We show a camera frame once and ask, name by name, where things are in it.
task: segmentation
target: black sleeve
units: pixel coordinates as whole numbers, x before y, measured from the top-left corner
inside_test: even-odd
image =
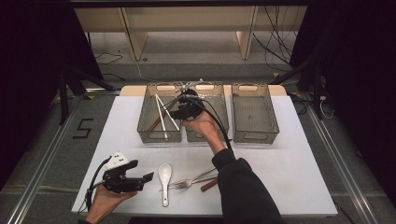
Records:
[[[78,224],[91,224],[91,222],[87,222],[86,220],[79,219]]]
[[[247,161],[237,160],[232,150],[223,149],[212,162],[219,171],[224,223],[286,223]]]

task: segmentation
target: gray floor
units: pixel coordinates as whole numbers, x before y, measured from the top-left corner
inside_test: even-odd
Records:
[[[264,32],[256,35],[263,43],[266,43],[269,38],[269,34]],[[286,43],[292,49],[294,34],[289,35]],[[271,54],[266,54],[256,40],[253,40],[249,59],[241,60],[234,33],[229,32],[149,34],[142,60],[138,63],[131,60],[123,34],[92,34],[92,46],[96,55],[109,52],[122,56],[114,63],[100,65],[104,74],[111,73],[125,78],[125,80],[120,80],[117,77],[105,75],[106,82],[119,88],[125,85],[146,84],[148,80],[191,81],[200,77],[204,80],[219,80],[224,83],[265,83],[272,81],[274,73],[279,72],[269,67],[265,61],[273,63],[273,66],[277,68],[290,69],[280,60],[273,58]],[[271,42],[269,46],[272,50],[280,53],[276,43]],[[117,58],[119,56],[103,55],[98,57],[97,61],[107,63]],[[297,80],[298,77],[288,80],[284,83],[285,89],[296,91]],[[90,82],[84,82],[84,84],[87,88],[97,88]],[[77,110],[48,171],[44,173],[45,178],[37,194],[34,195],[32,203],[26,209],[27,213],[23,223],[77,223],[81,217],[70,212],[71,206],[76,199],[80,183],[91,162],[108,112],[116,97],[114,93],[101,91],[93,91],[87,95],[93,97],[85,98],[79,104],[76,98],[70,100],[71,105],[78,105]],[[295,104],[295,107],[296,112],[303,108],[300,104]],[[346,211],[355,223],[364,223],[326,150],[311,115],[307,112],[300,115],[299,118],[333,200]],[[73,136],[84,134],[77,130],[82,119],[92,119],[84,123],[92,130],[88,138],[74,139]],[[59,120],[60,104],[57,99],[54,99],[31,149],[26,151],[13,175],[0,192],[0,223],[7,222],[26,186],[35,175],[42,158],[46,156],[52,138],[60,128]],[[378,223],[395,223],[395,208],[375,181],[364,159],[357,156],[357,149],[336,113],[332,119],[324,119],[323,123],[345,160],[350,173],[373,209]],[[104,223],[128,223],[128,220],[128,217],[113,215],[107,218]],[[286,217],[286,220],[289,223],[349,223],[347,216],[342,212],[339,212],[338,216],[330,218]]]

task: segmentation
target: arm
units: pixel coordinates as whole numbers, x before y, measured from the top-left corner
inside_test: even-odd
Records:
[[[213,164],[219,170],[219,190],[225,223],[286,223],[276,204],[247,161],[237,160],[233,151],[219,139],[214,120],[203,112],[194,120],[184,120],[210,145],[215,156]]]
[[[92,207],[85,221],[80,220],[78,223],[100,223],[105,217],[110,215],[120,203],[134,197],[136,194],[136,191],[126,193],[110,192],[101,185],[96,190]]]

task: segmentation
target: chopsticks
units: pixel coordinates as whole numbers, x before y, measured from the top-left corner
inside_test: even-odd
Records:
[[[163,131],[166,132],[165,130],[165,126],[163,123],[163,117],[167,114],[169,116],[169,119],[172,120],[173,124],[175,125],[176,129],[179,131],[179,127],[177,126],[176,122],[174,119],[172,119],[172,117],[169,114],[169,110],[172,109],[172,107],[175,105],[175,103],[177,102],[177,100],[172,101],[168,107],[165,107],[165,105],[163,104],[163,101],[161,100],[161,98],[158,96],[158,94],[155,94],[155,100],[157,102],[157,107],[159,110],[159,114],[160,116],[151,124],[151,126],[149,126],[148,131],[152,132],[155,127],[161,122],[163,125]]]
[[[217,184],[218,184],[218,179],[217,179],[217,178],[216,178],[216,179],[213,179],[213,180],[210,181],[209,183],[207,183],[207,184],[201,186],[201,191],[202,191],[202,192],[205,192],[207,189],[210,189],[210,188],[212,188],[213,186],[215,186],[215,185],[217,185]]]

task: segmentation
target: printed number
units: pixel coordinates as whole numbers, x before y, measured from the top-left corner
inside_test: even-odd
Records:
[[[88,135],[90,135],[90,132],[91,132],[91,128],[81,128],[81,125],[82,125],[82,123],[83,123],[84,121],[92,121],[92,120],[93,120],[93,119],[82,119],[82,120],[79,122],[77,131],[86,131],[86,133],[85,133],[84,136],[73,136],[73,139],[88,138]]]

